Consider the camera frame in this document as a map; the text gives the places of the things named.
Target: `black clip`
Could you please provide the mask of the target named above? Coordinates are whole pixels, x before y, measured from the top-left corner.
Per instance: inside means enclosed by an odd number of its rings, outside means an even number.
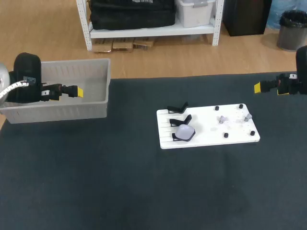
[[[189,142],[190,140],[192,140],[193,136],[195,135],[196,131],[194,131],[194,133],[192,134],[192,136],[188,139],[188,140],[184,140],[184,139],[180,139],[178,137],[176,137],[175,133],[172,134],[172,138],[173,141],[185,141],[185,142]]]
[[[179,121],[176,119],[169,119],[169,123],[171,124],[171,127],[177,127],[179,125],[188,125],[191,120],[192,120],[192,116],[188,115],[184,121]]]
[[[181,108],[168,106],[167,110],[168,110],[169,114],[183,114],[188,106],[189,106],[189,103],[185,102],[184,105]]]

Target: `shelf leg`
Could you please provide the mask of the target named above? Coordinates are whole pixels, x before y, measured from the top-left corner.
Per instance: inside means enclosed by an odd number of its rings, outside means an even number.
[[[216,1],[216,13],[215,13],[215,25],[213,33],[212,45],[217,46],[219,44],[222,16],[223,16],[224,0]]]
[[[77,6],[78,6],[78,11],[79,11],[79,17],[80,17],[80,22],[85,38],[85,43],[87,50],[92,50],[92,41],[91,41],[91,35],[90,31],[88,28],[87,24],[87,19],[86,19],[86,1],[85,0],[76,0]]]

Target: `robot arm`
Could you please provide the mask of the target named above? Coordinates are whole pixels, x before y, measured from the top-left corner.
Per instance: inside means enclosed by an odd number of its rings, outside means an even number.
[[[83,90],[76,85],[47,85],[42,83],[41,61],[38,56],[21,53],[14,62],[14,70],[8,72],[0,63],[0,105],[5,101],[33,103],[60,100],[62,94],[83,97]]]
[[[296,52],[297,74],[282,73],[272,81],[260,81],[254,86],[255,93],[269,92],[277,88],[278,95],[307,94],[307,46]]]

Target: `white metal shelf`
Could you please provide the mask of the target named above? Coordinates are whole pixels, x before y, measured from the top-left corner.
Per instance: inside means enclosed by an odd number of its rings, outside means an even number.
[[[211,18],[209,25],[185,28],[178,19],[171,26],[143,28],[136,30],[94,30],[92,23],[87,24],[86,20],[86,0],[76,0],[79,17],[83,29],[83,34],[87,46],[87,50],[92,50],[93,38],[115,38],[115,37],[150,37],[150,36],[171,36],[171,35],[201,35],[213,34],[213,46],[218,45],[224,0],[216,0],[215,19]]]
[[[113,38],[113,37],[151,37],[151,36],[170,36],[170,35],[200,35],[213,34],[212,24],[184,28],[179,20],[174,25],[156,28],[143,28],[136,30],[91,30],[91,38]]]

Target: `white cable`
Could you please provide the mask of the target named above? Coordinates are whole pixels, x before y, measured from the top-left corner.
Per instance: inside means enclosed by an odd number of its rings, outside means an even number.
[[[2,99],[2,97],[4,97],[5,95],[7,95],[10,91],[19,88],[19,87],[27,87],[29,86],[29,82],[25,81],[25,80],[21,80],[18,81],[12,85],[10,85],[9,87],[7,87],[5,90],[3,90],[2,92],[0,92],[0,100]]]

